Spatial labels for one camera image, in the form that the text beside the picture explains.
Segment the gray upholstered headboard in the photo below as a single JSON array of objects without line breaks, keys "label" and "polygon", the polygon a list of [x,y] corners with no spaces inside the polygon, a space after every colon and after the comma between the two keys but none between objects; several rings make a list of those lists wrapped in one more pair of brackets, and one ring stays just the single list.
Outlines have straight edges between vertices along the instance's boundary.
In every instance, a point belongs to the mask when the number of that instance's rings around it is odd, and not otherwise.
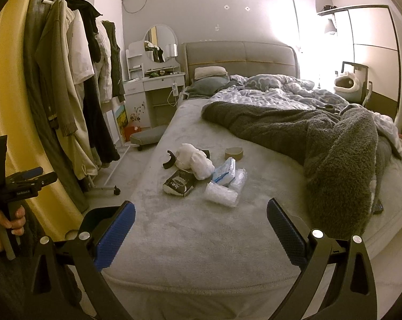
[{"label": "gray upholstered headboard", "polygon": [[282,43],[206,41],[180,46],[179,62],[186,83],[194,78],[195,68],[222,66],[229,74],[251,77],[256,74],[286,74],[299,78],[294,49]]}]

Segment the dressing table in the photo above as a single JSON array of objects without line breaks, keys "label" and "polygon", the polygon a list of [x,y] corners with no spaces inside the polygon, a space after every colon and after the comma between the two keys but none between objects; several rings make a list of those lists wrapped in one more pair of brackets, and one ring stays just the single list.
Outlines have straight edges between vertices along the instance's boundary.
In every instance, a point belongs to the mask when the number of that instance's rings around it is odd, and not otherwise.
[{"label": "dressing table", "polygon": [[141,41],[126,50],[130,81],[124,82],[125,110],[141,128],[168,125],[185,87],[185,74],[176,61],[177,38],[166,25],[151,27]]}]

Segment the mattress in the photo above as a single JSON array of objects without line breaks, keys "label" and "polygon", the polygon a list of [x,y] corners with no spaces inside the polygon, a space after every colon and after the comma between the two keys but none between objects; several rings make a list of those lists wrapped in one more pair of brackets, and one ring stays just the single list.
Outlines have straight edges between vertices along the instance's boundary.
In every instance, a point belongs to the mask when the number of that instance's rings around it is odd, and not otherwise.
[{"label": "mattress", "polygon": [[[300,273],[268,223],[266,205],[274,197],[313,228],[302,166],[203,121],[206,102],[188,100],[178,108],[128,199],[136,206],[135,224],[103,271],[135,320],[268,319]],[[215,166],[224,162],[226,148],[243,147],[237,167],[249,176],[237,208],[205,201],[207,180],[186,198],[163,192],[175,169],[165,170],[162,163],[167,150],[181,143],[208,149]],[[384,211],[372,217],[363,235],[370,258],[402,227],[402,161],[396,158],[385,171],[380,199]],[[326,273],[330,277],[332,270]]]}]

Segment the gray cushioned stool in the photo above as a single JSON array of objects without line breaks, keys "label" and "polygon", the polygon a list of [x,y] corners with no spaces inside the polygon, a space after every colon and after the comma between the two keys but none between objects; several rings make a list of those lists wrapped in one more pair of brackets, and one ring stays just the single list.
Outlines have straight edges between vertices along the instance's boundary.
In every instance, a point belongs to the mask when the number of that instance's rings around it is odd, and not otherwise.
[{"label": "gray cushioned stool", "polygon": [[167,129],[167,125],[154,127],[153,129],[133,133],[130,142],[138,144],[138,150],[142,150],[143,145],[158,143]]}]

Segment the silver screw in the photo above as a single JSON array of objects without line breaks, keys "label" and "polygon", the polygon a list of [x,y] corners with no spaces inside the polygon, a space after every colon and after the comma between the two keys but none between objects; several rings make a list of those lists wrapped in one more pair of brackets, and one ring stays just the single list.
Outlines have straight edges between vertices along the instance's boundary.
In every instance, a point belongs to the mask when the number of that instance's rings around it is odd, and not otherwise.
[{"label": "silver screw", "polygon": [[324,237],[324,233],[321,230],[313,230],[312,235],[315,238],[322,238]]},{"label": "silver screw", "polygon": [[360,244],[362,242],[362,238],[357,235],[353,236],[352,239],[354,240],[355,243],[358,243],[358,244]]},{"label": "silver screw", "polygon": [[90,234],[84,231],[79,234],[78,238],[81,239],[82,241],[85,241],[90,238]]},{"label": "silver screw", "polygon": [[49,241],[50,241],[50,238],[48,238],[47,236],[41,237],[41,239],[40,239],[41,244],[47,244]]}]

